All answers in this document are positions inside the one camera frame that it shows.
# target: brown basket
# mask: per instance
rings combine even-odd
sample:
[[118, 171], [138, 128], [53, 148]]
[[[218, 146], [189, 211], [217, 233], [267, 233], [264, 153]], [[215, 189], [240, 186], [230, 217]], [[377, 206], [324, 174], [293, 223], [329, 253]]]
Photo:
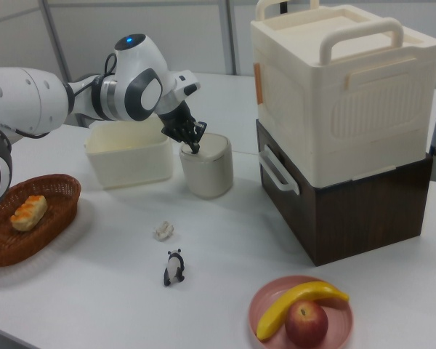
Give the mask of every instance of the brown basket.
[[[74, 219], [81, 185], [67, 174], [31, 178], [10, 188], [0, 201], [0, 267], [13, 265], [43, 249]], [[43, 195], [47, 211], [30, 231], [12, 227], [10, 217], [31, 195]]]

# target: white bowl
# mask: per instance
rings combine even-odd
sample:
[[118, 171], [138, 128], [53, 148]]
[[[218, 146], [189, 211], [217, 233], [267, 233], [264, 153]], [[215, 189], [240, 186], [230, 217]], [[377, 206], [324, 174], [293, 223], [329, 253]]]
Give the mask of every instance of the white bowl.
[[171, 140], [157, 116], [113, 121], [92, 129], [86, 155], [104, 188], [167, 180], [173, 173]]

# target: white cup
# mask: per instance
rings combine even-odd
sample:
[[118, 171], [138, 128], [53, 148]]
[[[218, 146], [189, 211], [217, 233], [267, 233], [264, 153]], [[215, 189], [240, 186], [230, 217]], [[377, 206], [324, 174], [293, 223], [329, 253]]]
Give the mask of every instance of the white cup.
[[231, 142], [225, 136], [206, 133], [199, 144], [197, 154], [186, 144], [179, 151], [186, 183], [198, 197], [216, 198], [233, 186]]

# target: bread roll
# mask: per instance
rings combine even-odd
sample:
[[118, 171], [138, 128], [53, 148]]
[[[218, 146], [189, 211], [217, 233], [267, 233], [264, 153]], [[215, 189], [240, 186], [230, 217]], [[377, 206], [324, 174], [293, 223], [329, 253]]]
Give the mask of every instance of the bread roll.
[[36, 226], [47, 210], [47, 200], [43, 195], [32, 195], [11, 216], [13, 228], [19, 231], [30, 231]]

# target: panda figurine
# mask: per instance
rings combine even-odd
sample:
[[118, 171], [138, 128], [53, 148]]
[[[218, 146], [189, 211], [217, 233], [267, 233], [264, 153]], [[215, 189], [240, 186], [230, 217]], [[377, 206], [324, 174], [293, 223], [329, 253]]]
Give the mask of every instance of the panda figurine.
[[184, 271], [184, 260], [181, 257], [181, 249], [168, 251], [168, 254], [168, 264], [166, 265], [165, 274], [163, 275], [165, 286], [169, 286], [171, 280], [174, 278], [179, 282], [184, 280], [184, 276], [182, 275]]

